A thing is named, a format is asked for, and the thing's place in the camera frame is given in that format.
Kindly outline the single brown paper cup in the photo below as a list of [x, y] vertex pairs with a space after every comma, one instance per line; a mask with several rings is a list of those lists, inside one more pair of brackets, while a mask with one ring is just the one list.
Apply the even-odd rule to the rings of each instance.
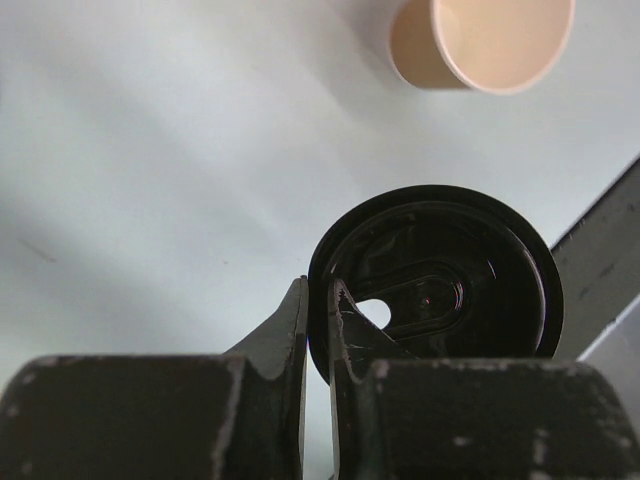
[[419, 89], [516, 94], [559, 60], [575, 10], [560, 0], [407, 1], [391, 23], [389, 54]]

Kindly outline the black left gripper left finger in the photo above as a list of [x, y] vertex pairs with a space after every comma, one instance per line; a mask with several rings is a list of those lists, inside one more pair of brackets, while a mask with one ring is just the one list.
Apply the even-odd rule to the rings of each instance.
[[299, 479], [308, 282], [221, 354], [50, 355], [1, 398], [5, 479]]

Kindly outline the single black cup lid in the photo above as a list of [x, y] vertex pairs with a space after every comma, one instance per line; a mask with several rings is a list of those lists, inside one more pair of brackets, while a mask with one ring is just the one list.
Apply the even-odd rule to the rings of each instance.
[[551, 251], [505, 203], [449, 185], [415, 185], [358, 205], [324, 234], [308, 270], [309, 347], [329, 367], [328, 299], [389, 309], [384, 334], [419, 358], [550, 358], [564, 295]]

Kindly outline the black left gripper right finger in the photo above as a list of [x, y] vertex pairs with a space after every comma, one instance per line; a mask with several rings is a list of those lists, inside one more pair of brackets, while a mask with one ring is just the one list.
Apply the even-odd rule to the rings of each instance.
[[575, 361], [418, 359], [327, 294], [338, 479], [635, 479], [611, 384]]

